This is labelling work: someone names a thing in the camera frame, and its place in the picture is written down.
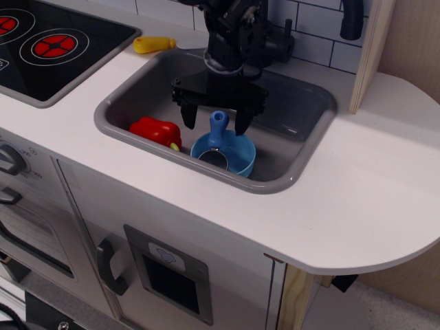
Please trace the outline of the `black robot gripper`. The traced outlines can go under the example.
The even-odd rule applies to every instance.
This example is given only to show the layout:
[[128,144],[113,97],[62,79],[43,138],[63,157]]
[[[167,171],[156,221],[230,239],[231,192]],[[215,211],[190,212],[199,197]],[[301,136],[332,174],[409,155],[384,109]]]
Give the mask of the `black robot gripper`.
[[171,80],[173,101],[181,107],[186,127],[194,129],[198,107],[236,111],[234,130],[243,135],[254,116],[263,112],[269,91],[244,77],[220,76],[207,69]]

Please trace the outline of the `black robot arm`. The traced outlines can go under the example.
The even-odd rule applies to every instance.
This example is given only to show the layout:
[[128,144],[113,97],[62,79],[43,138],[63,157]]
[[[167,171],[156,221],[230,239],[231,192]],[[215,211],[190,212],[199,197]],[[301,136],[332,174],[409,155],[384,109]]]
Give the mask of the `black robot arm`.
[[193,129],[200,106],[232,109],[234,130],[243,135],[262,113],[269,93],[243,75],[247,60],[258,60],[263,40],[260,1],[186,1],[203,11],[209,38],[205,67],[174,78],[173,101],[186,127]]

